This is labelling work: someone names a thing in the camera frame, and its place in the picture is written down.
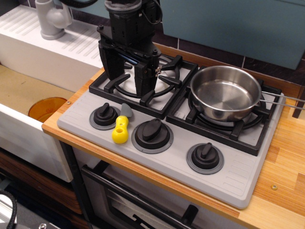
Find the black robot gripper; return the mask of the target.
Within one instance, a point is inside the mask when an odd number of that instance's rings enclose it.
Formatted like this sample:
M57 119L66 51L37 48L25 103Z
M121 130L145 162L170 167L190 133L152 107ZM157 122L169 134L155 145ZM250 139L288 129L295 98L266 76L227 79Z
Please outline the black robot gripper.
M134 64L136 94L142 97L156 86L155 68L161 52L152 38L155 25L161 22L161 6L156 0L106 0L105 8L110 26L100 26L97 31L106 75L114 80L124 74L125 61Z

